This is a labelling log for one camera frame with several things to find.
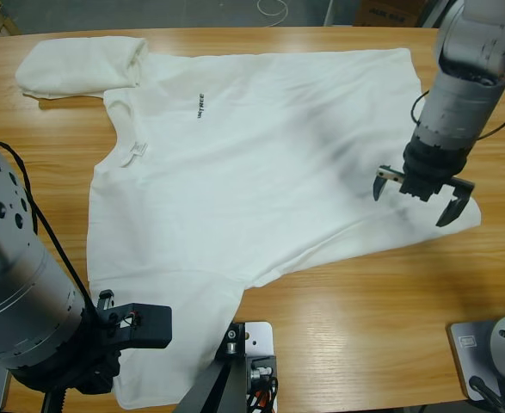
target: white t-shirt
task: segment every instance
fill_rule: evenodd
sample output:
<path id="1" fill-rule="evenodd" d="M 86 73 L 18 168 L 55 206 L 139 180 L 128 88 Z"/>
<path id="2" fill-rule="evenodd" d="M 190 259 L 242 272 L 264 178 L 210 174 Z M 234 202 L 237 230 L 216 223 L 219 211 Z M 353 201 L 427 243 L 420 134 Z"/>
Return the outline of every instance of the white t-shirt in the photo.
<path id="1" fill-rule="evenodd" d="M 149 55 L 138 87 L 104 93 L 117 133 L 89 197 L 92 293 L 169 305 L 173 341 L 125 350 L 126 409 L 177 403 L 212 359 L 243 290 L 283 274 L 480 223 L 435 222 L 389 183 L 421 94 L 406 49 L 183 58 Z"/>

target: gray floor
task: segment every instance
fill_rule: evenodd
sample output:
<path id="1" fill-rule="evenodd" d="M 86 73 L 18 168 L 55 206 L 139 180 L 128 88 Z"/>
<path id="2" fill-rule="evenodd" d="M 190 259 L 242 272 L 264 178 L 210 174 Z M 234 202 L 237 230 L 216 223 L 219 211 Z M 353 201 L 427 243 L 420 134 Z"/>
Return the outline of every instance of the gray floor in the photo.
<path id="1" fill-rule="evenodd" d="M 322 26 L 329 0 L 290 0 L 281 26 Z M 348 0 L 353 5 L 360 0 Z M 24 34 L 107 28 L 257 27 L 277 22 L 258 12 L 256 0 L 3 0 Z M 281 9 L 262 0 L 269 13 Z M 354 10 L 347 16 L 348 24 Z"/>

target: clothing tag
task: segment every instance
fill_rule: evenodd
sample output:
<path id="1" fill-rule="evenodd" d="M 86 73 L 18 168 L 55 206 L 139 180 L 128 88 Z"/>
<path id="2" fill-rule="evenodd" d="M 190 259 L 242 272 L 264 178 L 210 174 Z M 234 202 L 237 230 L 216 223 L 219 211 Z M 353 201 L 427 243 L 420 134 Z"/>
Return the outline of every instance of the clothing tag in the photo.
<path id="1" fill-rule="evenodd" d="M 136 142 L 135 144 L 133 144 L 132 149 L 130 150 L 130 153 L 132 153 L 133 155 L 138 155 L 139 157 L 142 157 L 143 154 L 145 153 L 146 149 L 147 149 L 146 143 L 140 144 L 140 143 Z"/>

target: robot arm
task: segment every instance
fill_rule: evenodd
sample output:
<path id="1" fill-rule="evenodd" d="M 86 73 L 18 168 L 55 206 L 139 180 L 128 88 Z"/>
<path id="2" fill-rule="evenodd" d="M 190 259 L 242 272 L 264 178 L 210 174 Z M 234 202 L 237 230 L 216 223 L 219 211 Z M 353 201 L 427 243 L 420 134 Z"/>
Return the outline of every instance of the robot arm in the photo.
<path id="1" fill-rule="evenodd" d="M 474 189 L 454 178 L 480 139 L 505 90 L 505 0 L 464 0 L 449 10 L 434 50 L 440 67 L 410 142 L 403 173 L 381 166 L 373 186 L 378 199 L 387 180 L 400 192 L 427 201 L 444 184 L 455 187 L 438 221 L 444 226 L 465 208 Z"/>

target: wood grain surface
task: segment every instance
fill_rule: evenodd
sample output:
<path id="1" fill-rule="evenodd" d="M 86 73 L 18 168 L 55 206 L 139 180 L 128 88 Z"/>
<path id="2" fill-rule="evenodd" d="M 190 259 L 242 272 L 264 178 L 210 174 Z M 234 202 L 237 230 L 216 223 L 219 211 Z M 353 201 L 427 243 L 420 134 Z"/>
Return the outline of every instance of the wood grain surface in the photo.
<path id="1" fill-rule="evenodd" d="M 408 47 L 424 89 L 436 69 L 435 31 L 428 29 L 152 29 L 1 38 L 0 140 L 26 160 L 34 197 L 83 277 L 89 183 L 94 165 L 114 145 L 114 129 L 101 100 L 39 102 L 21 95 L 14 75 L 40 40 L 105 34 L 145 37 L 152 52 L 184 56 Z M 504 120 L 505 94 L 488 128 Z M 505 315 L 505 129 L 475 148 L 462 176 L 477 184 L 480 227 L 289 274 L 246 292 L 237 320 L 267 320 L 274 327 L 280 412 L 463 398 L 446 326 Z M 51 248 L 44 232 L 41 237 Z M 40 403 L 39 393 L 13 380 L 6 411 L 34 413 Z M 71 391 L 65 411 L 121 408 L 113 395 Z"/>

